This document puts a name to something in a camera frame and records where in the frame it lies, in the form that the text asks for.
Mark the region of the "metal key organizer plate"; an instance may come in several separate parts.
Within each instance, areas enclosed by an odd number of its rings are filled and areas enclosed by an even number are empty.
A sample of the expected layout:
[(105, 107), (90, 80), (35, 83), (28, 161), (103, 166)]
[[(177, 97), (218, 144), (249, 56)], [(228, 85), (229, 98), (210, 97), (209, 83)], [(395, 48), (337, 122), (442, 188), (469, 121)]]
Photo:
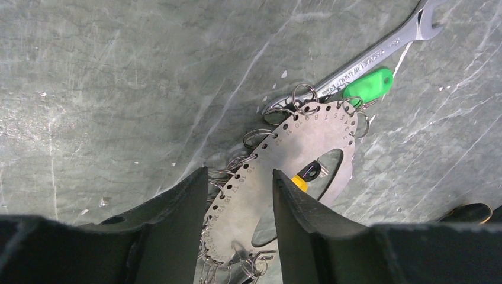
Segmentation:
[(278, 258), (274, 229), (267, 231), (263, 242), (253, 239), (262, 217), (273, 213), (275, 169), (293, 178), (322, 155), (340, 150), (337, 172), (318, 197), (325, 205), (336, 200), (352, 176), (358, 119), (366, 101), (364, 96), (352, 95), (329, 103), (307, 103), (273, 130), (260, 132), (261, 142), (247, 157), (211, 172), (210, 182), (218, 194), (204, 217), (198, 283), (257, 280)]

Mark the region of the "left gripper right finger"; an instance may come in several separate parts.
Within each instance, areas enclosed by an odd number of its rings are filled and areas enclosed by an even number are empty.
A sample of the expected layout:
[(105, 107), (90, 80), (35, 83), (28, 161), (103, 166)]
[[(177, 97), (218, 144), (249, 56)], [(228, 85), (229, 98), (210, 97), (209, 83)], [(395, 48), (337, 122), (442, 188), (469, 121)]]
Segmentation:
[(272, 177), (283, 282), (376, 283), (368, 228), (321, 204), (282, 171)]

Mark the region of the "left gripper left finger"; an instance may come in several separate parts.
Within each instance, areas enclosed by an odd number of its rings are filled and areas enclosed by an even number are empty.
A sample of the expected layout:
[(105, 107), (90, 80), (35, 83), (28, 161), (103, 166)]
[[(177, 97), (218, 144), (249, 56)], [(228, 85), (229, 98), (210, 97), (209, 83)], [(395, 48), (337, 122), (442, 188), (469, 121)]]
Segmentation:
[(145, 203), (81, 228), (132, 238), (120, 283), (192, 283), (207, 195), (208, 169), (200, 167)]

